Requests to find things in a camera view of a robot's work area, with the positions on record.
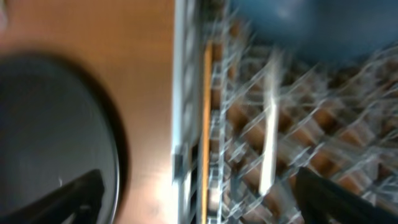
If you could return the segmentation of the blue plate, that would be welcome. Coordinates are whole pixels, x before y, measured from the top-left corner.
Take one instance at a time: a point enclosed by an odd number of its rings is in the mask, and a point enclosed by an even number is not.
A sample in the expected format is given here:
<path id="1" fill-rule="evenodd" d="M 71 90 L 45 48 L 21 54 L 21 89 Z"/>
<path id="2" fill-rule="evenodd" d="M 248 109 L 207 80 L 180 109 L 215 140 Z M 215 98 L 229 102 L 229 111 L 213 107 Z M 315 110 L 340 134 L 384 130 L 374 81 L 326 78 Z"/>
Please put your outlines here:
<path id="1" fill-rule="evenodd" d="M 397 40 L 397 0 L 237 0 L 259 41 L 309 61 L 342 62 Z"/>

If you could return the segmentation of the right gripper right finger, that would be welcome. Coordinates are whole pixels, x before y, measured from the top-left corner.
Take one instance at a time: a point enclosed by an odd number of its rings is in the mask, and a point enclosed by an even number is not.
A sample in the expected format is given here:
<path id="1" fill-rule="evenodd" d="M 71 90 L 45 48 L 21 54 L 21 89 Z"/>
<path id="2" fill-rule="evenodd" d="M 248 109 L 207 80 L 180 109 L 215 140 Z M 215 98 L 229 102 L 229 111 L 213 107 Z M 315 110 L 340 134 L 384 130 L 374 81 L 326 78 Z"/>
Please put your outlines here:
<path id="1" fill-rule="evenodd" d="M 340 223 L 397 223 L 396 215 L 373 206 L 306 167 L 301 167 L 296 174 L 295 193 L 305 223 L 327 224 L 329 216 Z"/>

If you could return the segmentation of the wooden chopstick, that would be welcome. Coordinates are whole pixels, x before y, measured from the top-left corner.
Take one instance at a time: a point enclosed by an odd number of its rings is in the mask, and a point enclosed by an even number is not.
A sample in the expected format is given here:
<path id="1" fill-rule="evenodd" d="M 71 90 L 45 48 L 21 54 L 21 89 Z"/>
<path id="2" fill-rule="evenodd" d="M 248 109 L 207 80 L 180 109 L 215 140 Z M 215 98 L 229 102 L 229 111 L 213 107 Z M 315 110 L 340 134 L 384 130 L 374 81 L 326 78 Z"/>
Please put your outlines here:
<path id="1" fill-rule="evenodd" d="M 202 182 L 201 182 L 201 224 L 207 224 L 208 179 L 210 161 L 210 121 L 211 121 L 211 80 L 213 63 L 213 43 L 205 47 L 203 64 L 203 124 L 202 124 Z"/>

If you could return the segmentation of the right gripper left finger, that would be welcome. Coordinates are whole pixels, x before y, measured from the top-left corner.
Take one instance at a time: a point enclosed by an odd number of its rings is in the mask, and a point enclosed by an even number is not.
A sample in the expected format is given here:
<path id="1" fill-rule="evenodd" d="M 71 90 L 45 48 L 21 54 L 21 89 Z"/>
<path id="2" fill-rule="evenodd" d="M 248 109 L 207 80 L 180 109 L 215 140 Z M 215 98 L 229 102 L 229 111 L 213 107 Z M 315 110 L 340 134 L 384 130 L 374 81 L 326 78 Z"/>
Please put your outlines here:
<path id="1" fill-rule="evenodd" d="M 1 217 L 1 223 L 96 223 L 104 194 L 98 169 L 91 170 L 40 200 Z"/>

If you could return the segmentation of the white plastic knife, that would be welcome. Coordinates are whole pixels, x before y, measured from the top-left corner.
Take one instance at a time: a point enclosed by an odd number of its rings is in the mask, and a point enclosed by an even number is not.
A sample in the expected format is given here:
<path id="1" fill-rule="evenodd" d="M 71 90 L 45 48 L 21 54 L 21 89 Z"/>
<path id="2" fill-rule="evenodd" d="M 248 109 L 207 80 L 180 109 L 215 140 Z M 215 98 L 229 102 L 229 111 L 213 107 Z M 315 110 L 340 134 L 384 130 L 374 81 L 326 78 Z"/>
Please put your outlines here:
<path id="1" fill-rule="evenodd" d="M 277 144 L 277 125 L 278 125 L 278 71 L 279 63 L 276 59 L 271 60 L 266 65 L 264 75 L 264 147 L 262 152 L 261 178 L 259 183 L 259 193 L 266 195 L 269 193 L 275 180 L 276 165 L 276 144 Z"/>

